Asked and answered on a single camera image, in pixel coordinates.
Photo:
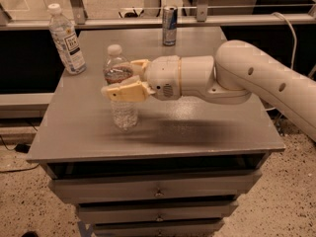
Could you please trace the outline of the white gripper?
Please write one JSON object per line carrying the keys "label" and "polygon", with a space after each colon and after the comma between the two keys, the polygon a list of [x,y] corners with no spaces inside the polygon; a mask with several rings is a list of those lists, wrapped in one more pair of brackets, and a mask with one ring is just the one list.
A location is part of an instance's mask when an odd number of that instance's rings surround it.
{"label": "white gripper", "polygon": [[139,103],[151,95],[161,101],[178,100],[181,97],[179,56],[161,56],[151,62],[137,59],[130,64],[136,76],[104,86],[101,93],[105,98],[114,102]]}

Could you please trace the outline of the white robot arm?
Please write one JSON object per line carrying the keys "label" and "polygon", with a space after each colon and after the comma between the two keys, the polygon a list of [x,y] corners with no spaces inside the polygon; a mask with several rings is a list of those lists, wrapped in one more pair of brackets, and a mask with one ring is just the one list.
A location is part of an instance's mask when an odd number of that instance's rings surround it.
{"label": "white robot arm", "polygon": [[116,102],[198,97],[220,105],[246,102],[255,94],[316,140],[316,81],[284,66],[257,47],[223,43],[214,56],[160,56],[132,62],[134,75],[101,89]]}

